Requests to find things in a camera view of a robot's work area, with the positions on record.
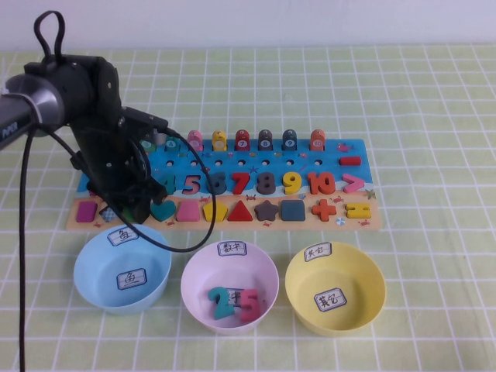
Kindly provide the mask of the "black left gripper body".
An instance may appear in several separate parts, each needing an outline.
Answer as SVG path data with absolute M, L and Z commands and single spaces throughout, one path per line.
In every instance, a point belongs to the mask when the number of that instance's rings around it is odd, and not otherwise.
M 91 114 L 71 122 L 91 190 L 113 204 L 129 204 L 133 194 L 150 196 L 151 166 L 134 133 Z

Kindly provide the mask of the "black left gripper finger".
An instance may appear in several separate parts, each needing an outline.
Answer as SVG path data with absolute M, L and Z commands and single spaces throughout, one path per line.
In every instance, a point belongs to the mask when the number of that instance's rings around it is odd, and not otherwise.
M 151 197 L 145 194 L 133 194 L 129 197 L 129 210 L 135 223 L 143 224 L 150 216 Z
M 150 198 L 156 205 L 161 205 L 168 196 L 167 189 L 155 179 L 150 179 Z

